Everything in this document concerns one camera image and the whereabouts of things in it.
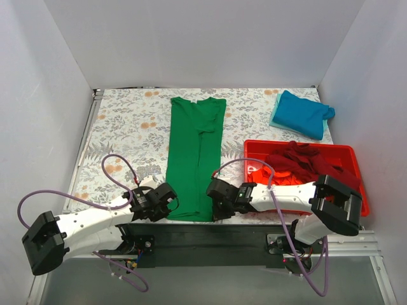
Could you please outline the green t-shirt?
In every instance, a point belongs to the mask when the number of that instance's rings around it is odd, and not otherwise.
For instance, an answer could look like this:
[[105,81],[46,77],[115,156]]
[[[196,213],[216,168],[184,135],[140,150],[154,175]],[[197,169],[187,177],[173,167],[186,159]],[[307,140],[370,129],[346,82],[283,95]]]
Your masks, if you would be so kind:
[[210,222],[212,200],[206,195],[214,170],[220,167],[226,100],[171,100],[166,182],[177,193],[179,207],[169,220]]

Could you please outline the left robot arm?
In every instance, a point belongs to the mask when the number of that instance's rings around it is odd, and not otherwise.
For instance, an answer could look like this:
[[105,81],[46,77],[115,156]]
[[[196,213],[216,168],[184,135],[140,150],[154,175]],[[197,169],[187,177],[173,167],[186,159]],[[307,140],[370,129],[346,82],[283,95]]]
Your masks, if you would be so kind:
[[142,241],[129,237],[122,227],[136,220],[164,219],[171,212],[169,204],[178,201],[173,188],[163,183],[129,189],[108,204],[76,213],[44,212],[22,238],[32,274],[49,273],[70,258],[92,252],[131,253]]

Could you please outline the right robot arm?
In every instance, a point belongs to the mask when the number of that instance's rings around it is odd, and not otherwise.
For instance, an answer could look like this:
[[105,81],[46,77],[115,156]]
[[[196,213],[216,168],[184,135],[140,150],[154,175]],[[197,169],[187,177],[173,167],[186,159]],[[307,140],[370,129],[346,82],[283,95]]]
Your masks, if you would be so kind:
[[336,233],[356,236],[359,233],[362,196],[328,175],[300,185],[274,186],[255,182],[235,187],[213,178],[206,191],[212,200],[212,218],[223,220],[236,213],[283,211],[304,212],[306,217],[292,221],[289,236],[275,239],[273,247],[282,253],[303,254],[316,241]]

